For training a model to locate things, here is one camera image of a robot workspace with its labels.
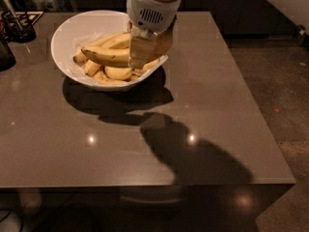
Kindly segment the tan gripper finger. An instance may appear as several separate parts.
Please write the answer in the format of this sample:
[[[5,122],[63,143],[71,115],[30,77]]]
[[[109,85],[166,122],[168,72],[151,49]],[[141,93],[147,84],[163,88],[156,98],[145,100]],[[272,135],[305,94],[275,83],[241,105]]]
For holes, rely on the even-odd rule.
[[[151,37],[131,36],[128,64],[131,68],[142,69],[155,58],[156,35]]]

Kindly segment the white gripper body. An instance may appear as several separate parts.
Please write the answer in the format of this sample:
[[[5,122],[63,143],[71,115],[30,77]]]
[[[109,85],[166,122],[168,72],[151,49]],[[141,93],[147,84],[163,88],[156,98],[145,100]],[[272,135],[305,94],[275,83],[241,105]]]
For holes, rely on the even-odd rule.
[[[126,0],[134,37],[152,38],[167,30],[182,0]]]

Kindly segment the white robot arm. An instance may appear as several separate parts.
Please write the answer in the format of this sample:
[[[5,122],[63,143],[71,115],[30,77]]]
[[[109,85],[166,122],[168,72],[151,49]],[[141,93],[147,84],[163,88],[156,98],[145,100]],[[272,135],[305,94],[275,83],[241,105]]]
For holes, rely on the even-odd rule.
[[[271,35],[288,31],[308,45],[309,0],[126,0],[132,25],[128,62],[140,69],[172,44],[177,11],[207,10],[225,35]]]

